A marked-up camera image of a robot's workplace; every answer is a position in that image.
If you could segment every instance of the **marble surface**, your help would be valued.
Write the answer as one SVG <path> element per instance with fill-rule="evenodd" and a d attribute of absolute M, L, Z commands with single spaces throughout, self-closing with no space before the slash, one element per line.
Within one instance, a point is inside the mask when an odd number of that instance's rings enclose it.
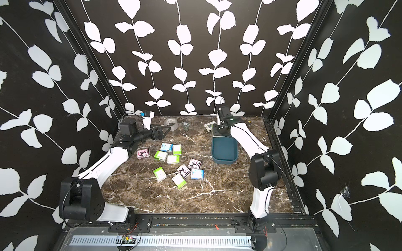
<path fill-rule="evenodd" d="M 167 117 L 155 117 L 154 124 L 163 124 Z M 231 165 L 214 163 L 211 157 L 212 132 L 205 123 L 214 120 L 206 116 L 175 117 L 179 128 L 169 132 L 164 140 L 148 140 L 138 149 L 149 147 L 150 157 L 137 159 L 134 154 L 108 178 L 102 187 L 105 201 L 130 206 L 138 213 L 227 213 L 248 212 L 253 197 L 253 186 L 247 175 L 250 159 L 238 145 L 238 159 Z M 243 117 L 249 130 L 266 146 L 271 146 L 261 117 Z M 183 121 L 190 122 L 190 130 L 184 132 Z M 170 164 L 153 158 L 164 143 L 182 144 L 179 164 Z M 202 161 L 204 180 L 186 178 L 187 185 L 178 189 L 172 181 L 183 163 L 190 159 Z M 167 178 L 157 182 L 153 170 L 162 167 Z M 274 189 L 269 212 L 293 212 L 286 187 Z"/>

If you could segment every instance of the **small box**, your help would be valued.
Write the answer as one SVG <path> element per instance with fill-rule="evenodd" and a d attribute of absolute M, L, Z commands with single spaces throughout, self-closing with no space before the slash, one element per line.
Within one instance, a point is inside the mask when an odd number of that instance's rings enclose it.
<path fill-rule="evenodd" d="M 191 170 L 185 164 L 182 164 L 177 170 L 184 178 L 191 174 Z"/>
<path fill-rule="evenodd" d="M 204 179 L 204 170 L 201 170 L 201 169 L 191 170 L 191 179 L 192 180 L 203 180 Z"/>
<path fill-rule="evenodd" d="M 171 152 L 173 150 L 173 144 L 162 143 L 162 145 L 160 146 L 160 150 L 162 152 Z"/>
<path fill-rule="evenodd" d="M 154 174 L 155 174 L 156 180 L 158 182 L 161 182 L 162 180 L 166 179 L 166 173 L 165 173 L 165 171 L 163 171 L 162 167 L 156 168 L 154 170 Z"/>
<path fill-rule="evenodd" d="M 189 168 L 191 169 L 200 169 L 201 160 L 190 159 Z"/>
<path fill-rule="evenodd" d="M 168 156 L 168 153 L 156 151 L 154 158 L 158 159 L 160 161 L 165 161 L 167 156 Z"/>
<path fill-rule="evenodd" d="M 181 144 L 173 145 L 173 154 L 174 155 L 181 155 Z"/>
<path fill-rule="evenodd" d="M 187 182 L 183 179 L 183 177 L 179 173 L 176 176 L 174 176 L 172 180 L 177 185 L 178 189 L 182 188 L 185 184 L 187 184 Z"/>
<path fill-rule="evenodd" d="M 180 162 L 180 155 L 169 155 L 168 164 L 177 164 Z"/>
<path fill-rule="evenodd" d="M 141 150 L 137 151 L 137 158 L 138 159 L 143 159 L 143 158 L 146 158 L 146 157 L 149 157 L 149 156 L 150 156 L 150 151 L 149 151 L 148 148 L 141 149 Z"/>

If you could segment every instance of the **vented metal panel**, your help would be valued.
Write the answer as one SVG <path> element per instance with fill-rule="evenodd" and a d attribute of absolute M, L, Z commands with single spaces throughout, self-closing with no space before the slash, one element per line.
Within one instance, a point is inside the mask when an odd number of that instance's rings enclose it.
<path fill-rule="evenodd" d="M 116 246 L 120 245 L 122 235 L 74 235 L 70 246 Z M 250 236 L 142 236 L 138 246 L 170 247 L 251 247 Z"/>

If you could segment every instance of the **blue tray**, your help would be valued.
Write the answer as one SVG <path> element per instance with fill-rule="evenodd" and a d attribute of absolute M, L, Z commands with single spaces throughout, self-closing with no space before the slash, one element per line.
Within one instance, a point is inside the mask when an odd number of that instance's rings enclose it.
<path fill-rule="evenodd" d="M 212 159 L 217 164 L 233 164 L 237 160 L 237 140 L 233 137 L 212 138 Z"/>

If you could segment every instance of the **wall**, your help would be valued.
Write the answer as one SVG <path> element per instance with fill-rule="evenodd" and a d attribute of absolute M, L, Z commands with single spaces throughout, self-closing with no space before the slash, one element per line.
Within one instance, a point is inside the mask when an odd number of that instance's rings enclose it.
<path fill-rule="evenodd" d="M 331 250 L 400 250 L 398 0 L 334 1 L 275 115 L 307 213 Z"/>
<path fill-rule="evenodd" d="M 172 116 L 211 114 L 223 102 L 237 115 L 268 113 L 319 5 L 66 2 L 122 105 Z"/>
<path fill-rule="evenodd" d="M 53 3 L 0 0 L 0 33 L 0 250 L 51 250 L 60 182 L 104 155 L 120 116 Z"/>

